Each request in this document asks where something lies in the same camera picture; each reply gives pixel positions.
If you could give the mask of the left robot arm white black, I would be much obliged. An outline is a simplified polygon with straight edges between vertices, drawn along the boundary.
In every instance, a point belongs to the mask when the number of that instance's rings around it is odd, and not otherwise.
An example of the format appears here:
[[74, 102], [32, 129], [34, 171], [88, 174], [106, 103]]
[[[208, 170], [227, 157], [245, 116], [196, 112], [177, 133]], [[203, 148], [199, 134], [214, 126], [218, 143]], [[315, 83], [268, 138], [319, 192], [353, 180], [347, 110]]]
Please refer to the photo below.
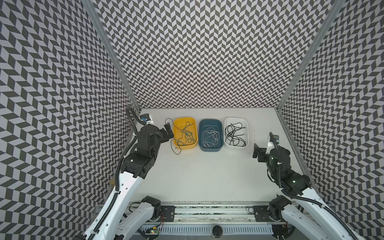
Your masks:
[[[126, 112], [134, 138], [118, 162], [115, 188], [85, 233], [75, 236], [75, 240], [128, 240], [147, 221], [160, 219], [161, 201], [150, 196], [127, 217], [124, 214], [135, 191], [154, 166], [161, 144], [172, 140], [174, 133], [169, 123], [162, 129], [154, 126], [149, 114], [137, 116], [132, 107], [127, 107]], [[140, 130], [134, 121], [142, 125]]]

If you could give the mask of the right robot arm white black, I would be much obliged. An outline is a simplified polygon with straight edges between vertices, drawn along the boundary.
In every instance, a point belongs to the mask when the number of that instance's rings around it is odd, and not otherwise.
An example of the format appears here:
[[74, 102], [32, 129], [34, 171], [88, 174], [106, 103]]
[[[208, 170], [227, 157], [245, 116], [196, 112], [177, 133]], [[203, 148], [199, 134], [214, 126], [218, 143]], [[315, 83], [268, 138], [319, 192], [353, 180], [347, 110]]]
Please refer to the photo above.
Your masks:
[[290, 154], [273, 133], [269, 133], [266, 148], [254, 145], [253, 157], [266, 164], [269, 180], [281, 191], [269, 203], [269, 218], [292, 225], [310, 240], [362, 240], [323, 201], [310, 178], [292, 169]]

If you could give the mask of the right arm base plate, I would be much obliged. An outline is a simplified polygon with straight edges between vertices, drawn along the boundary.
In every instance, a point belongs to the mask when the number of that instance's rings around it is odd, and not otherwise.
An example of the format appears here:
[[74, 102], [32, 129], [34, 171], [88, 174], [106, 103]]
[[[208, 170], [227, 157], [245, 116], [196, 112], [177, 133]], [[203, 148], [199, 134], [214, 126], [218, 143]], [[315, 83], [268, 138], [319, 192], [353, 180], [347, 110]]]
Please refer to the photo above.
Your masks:
[[270, 206], [266, 206], [266, 205], [252, 206], [253, 215], [255, 217], [256, 222], [258, 223], [273, 222], [273, 220], [270, 217], [269, 207]]

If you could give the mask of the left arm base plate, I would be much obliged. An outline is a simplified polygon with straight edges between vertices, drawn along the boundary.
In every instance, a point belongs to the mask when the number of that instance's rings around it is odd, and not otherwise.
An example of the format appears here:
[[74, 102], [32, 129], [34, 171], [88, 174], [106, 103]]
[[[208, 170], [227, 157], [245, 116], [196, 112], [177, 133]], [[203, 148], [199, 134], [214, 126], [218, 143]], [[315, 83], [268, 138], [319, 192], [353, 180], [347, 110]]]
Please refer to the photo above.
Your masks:
[[165, 223], [173, 222], [175, 219], [175, 211], [176, 211], [176, 206], [173, 206], [173, 205], [161, 206], [159, 221], [165, 222]]

